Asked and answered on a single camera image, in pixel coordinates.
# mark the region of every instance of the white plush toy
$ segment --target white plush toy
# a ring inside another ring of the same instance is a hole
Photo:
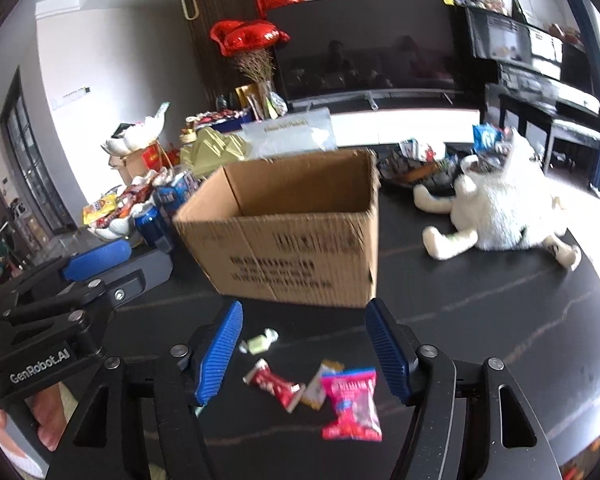
[[[517,132],[501,173],[480,175],[475,182],[461,175],[454,183],[456,196],[436,198],[416,186],[413,199],[422,211],[451,214],[458,232],[443,235],[435,227],[422,232],[430,256],[446,260],[471,247],[484,251],[529,249],[544,246],[567,269],[578,267],[582,254],[558,236],[567,230],[567,215],[560,199],[535,162],[534,150]]]

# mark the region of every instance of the blue gripper pad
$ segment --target blue gripper pad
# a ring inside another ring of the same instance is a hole
[[[196,400],[200,406],[204,406],[211,397],[218,393],[229,359],[231,359],[235,344],[240,337],[242,305],[239,301],[231,304],[224,319],[216,327],[216,334],[200,362],[198,387],[195,391]]]
[[[389,330],[389,324],[397,324],[391,313],[384,305],[379,306],[376,300],[371,300],[365,309],[366,333],[374,346],[389,390],[404,404],[411,397],[409,366]]]
[[[69,282],[84,282],[131,257],[131,246],[126,240],[115,240],[83,254],[74,256],[62,271]]]

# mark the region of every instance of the oval door handle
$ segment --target oval door handle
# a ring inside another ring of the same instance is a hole
[[[198,2],[196,0],[191,1],[193,2],[193,8],[195,11],[195,14],[193,16],[189,16],[189,10],[187,9],[186,2],[184,0],[180,0],[180,4],[182,5],[182,13],[184,14],[184,17],[190,22],[195,20],[200,15],[200,8],[198,7]]]

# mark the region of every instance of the window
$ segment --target window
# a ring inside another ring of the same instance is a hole
[[[51,230],[59,234],[74,229],[75,223],[62,203],[40,155],[22,95],[20,73],[16,73],[7,94],[2,124],[22,178]]]

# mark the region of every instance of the red candy wrapper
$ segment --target red candy wrapper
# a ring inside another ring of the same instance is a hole
[[[261,390],[269,392],[280,401],[282,407],[291,413],[300,399],[306,386],[285,381],[271,371],[264,359],[260,359],[242,380],[247,384],[255,384]]]
[[[322,375],[322,387],[338,420],[322,428],[322,438],[380,442],[382,431],[374,404],[376,370],[364,368]]]

